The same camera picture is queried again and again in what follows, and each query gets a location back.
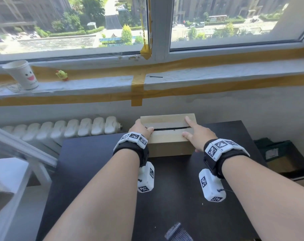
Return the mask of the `person's left hand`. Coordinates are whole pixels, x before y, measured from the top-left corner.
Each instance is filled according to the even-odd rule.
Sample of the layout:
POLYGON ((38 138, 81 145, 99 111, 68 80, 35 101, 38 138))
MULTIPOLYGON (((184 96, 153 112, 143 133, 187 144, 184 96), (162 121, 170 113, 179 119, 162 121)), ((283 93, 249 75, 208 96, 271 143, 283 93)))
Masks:
POLYGON ((129 132, 140 133, 143 135, 143 127, 145 126, 141 123, 141 119, 139 118, 135 121, 135 124, 129 129, 129 132))

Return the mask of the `wooden box with slot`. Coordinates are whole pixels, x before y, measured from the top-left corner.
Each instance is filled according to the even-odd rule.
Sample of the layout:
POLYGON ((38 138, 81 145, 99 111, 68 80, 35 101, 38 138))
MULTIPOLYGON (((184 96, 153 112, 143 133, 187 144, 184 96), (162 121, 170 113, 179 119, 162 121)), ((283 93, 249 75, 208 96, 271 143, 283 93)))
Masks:
POLYGON ((154 128, 147 144, 149 157, 191 155, 194 153, 194 146, 182 136, 182 132, 194 133, 194 130, 185 120, 186 116, 193 122, 197 122, 194 113, 142 116, 140 118, 141 123, 146 128, 154 128))

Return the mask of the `person's right forearm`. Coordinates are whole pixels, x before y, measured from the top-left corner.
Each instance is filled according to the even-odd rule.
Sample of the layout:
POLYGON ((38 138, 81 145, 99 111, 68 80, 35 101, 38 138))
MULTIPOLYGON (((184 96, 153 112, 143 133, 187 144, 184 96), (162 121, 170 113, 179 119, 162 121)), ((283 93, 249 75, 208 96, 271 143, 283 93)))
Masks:
POLYGON ((304 187, 246 156, 222 173, 262 241, 304 241, 304 187))

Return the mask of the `left wrist tracker with markers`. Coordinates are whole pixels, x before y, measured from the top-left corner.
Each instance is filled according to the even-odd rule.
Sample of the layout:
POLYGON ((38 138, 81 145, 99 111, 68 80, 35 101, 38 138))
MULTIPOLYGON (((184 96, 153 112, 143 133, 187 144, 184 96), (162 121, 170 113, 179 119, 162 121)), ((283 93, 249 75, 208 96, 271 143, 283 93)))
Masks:
POLYGON ((148 140, 137 132, 128 132, 122 136, 114 147, 113 154, 119 150, 130 149, 139 156, 140 167, 138 172, 138 192, 146 193, 154 188, 155 169, 151 162, 148 161, 149 149, 148 140))

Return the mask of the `wrist tracker with markers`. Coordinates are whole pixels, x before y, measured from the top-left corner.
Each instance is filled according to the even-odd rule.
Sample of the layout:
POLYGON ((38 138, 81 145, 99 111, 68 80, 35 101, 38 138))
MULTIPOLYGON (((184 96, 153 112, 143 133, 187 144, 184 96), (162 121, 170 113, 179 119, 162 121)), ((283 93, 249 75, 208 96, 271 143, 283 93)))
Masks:
POLYGON ((130 149, 139 156, 140 167, 138 172, 138 192, 146 193, 154 188, 155 169, 151 162, 148 161, 149 149, 148 140, 137 132, 128 132, 122 136, 114 147, 113 154, 119 150, 130 149))
POLYGON ((202 192, 207 201, 222 202, 226 199, 226 190, 222 185, 222 179, 225 179, 222 172, 224 161, 238 155, 250 157, 250 154, 236 142, 222 138, 208 141, 203 151, 203 160, 208 168, 198 174, 202 192))

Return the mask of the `right wrist tracker with markers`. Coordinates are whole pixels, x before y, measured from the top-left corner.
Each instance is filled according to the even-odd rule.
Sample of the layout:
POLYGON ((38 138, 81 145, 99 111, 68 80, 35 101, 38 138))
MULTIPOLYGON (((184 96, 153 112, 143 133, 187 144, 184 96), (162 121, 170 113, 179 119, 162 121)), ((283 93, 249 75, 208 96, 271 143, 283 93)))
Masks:
POLYGON ((222 179, 225 179, 222 172, 224 161, 238 155, 250 157, 250 154, 236 142, 222 138, 208 141, 203 151, 203 160, 208 168, 198 174, 202 192, 207 201, 222 202, 226 199, 226 190, 222 185, 222 179))

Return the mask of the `short upright yellow tape strip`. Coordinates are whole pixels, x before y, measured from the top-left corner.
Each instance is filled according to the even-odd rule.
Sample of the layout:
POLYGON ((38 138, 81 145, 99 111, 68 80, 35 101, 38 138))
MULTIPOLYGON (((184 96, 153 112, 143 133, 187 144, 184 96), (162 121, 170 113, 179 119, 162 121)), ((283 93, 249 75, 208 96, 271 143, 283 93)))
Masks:
POLYGON ((146 72, 139 72, 133 76, 131 83, 131 106, 142 106, 146 72))

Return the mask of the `long yellow tape strip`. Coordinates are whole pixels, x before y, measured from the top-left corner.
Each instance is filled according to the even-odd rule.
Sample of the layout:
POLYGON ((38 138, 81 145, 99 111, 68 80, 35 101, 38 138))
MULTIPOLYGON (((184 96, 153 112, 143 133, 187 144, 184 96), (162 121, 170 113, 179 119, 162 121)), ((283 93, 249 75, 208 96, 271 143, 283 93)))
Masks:
POLYGON ((85 88, 131 86, 133 76, 139 72, 146 72, 146 76, 162 76, 152 78, 157 82, 169 82, 175 78, 179 81, 198 80, 206 76, 219 80, 219 76, 223 79, 237 77, 235 70, 238 69, 246 76, 258 79, 304 74, 304 48, 192 57, 158 64, 140 64, 145 60, 138 56, 117 57, 115 64, 107 64, 108 60, 102 57, 98 61, 79 60, 67 65, 53 63, 31 68, 39 83, 53 84, 47 85, 49 90, 56 87, 67 89, 69 82, 63 82, 55 74, 58 68, 67 72, 70 81, 85 88))
MULTIPOLYGON (((238 90, 262 89, 270 87, 304 86, 304 74, 261 78, 245 81, 233 81, 193 85, 165 90, 144 90, 143 99, 168 96, 187 96, 208 93, 222 93, 238 90)), ((0 99, 0 106, 28 106, 54 104, 80 104, 95 102, 113 102, 131 100, 131 92, 66 95, 66 96, 23 96, 0 99)))

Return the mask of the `hanging yellow tape piece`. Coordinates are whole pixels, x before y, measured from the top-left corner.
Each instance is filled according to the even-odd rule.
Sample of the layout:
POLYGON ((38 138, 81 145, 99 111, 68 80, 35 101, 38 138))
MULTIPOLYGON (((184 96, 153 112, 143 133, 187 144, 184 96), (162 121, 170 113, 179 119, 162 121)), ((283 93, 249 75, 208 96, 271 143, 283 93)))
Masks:
POLYGON ((151 0, 147 1, 147 32, 148 36, 145 36, 145 28, 143 23, 142 13, 140 14, 141 26, 143 30, 143 47, 140 51, 140 55, 148 60, 152 56, 152 47, 153 47, 153 31, 152 31, 152 11, 151 11, 151 0))

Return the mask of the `white radiator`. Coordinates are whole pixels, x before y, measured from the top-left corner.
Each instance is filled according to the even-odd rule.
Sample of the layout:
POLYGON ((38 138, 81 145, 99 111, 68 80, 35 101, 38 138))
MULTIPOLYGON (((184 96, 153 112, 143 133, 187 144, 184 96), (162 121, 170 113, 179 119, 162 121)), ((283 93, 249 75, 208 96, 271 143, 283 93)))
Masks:
POLYGON ((2 130, 18 137, 29 144, 43 144, 48 147, 61 147, 63 141, 76 137, 90 137, 106 134, 115 134, 122 131, 122 124, 115 116, 95 119, 71 119, 56 121, 4 126, 2 130))

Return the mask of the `black ribbed object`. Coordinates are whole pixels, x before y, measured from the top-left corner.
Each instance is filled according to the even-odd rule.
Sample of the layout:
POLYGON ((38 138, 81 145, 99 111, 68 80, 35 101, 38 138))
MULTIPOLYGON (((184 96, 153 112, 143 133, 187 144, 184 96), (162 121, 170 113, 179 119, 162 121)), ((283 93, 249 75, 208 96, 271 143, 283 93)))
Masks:
POLYGON ((180 222, 174 224, 164 237, 167 241, 194 241, 180 222))

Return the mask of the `white paper cup smiley face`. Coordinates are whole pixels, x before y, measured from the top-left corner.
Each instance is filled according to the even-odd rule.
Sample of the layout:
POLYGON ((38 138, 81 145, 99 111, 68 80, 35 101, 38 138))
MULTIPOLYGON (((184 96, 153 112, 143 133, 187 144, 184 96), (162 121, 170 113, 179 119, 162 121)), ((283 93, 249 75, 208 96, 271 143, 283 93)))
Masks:
POLYGON ((26 60, 17 60, 2 65, 9 75, 25 90, 33 90, 39 86, 37 78, 26 60))

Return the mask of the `clear plastic wrapper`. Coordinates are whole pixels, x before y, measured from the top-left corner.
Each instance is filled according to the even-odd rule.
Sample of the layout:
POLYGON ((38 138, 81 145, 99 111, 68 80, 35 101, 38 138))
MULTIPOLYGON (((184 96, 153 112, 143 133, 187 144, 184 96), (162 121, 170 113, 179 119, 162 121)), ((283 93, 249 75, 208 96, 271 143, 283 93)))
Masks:
POLYGON ((5 84, 5 88, 10 90, 13 93, 22 93, 24 92, 24 88, 18 83, 5 84))

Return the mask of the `white side table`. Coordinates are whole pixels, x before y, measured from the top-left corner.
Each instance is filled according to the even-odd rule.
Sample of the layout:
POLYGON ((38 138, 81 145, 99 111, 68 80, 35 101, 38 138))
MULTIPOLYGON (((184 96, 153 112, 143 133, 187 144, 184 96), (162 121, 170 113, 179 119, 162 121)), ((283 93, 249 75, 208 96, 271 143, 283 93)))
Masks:
POLYGON ((0 241, 36 241, 61 147, 40 126, 0 128, 0 241))

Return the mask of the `white window frame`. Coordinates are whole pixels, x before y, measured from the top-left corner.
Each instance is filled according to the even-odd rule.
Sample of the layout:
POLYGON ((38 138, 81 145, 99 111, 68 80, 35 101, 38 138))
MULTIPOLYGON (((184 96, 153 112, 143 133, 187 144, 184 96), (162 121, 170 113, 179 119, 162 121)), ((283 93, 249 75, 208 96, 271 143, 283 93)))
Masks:
MULTIPOLYGON (((0 0, 0 65, 140 55, 146 0, 0 0)), ((304 0, 151 0, 140 64, 304 47, 304 0)))

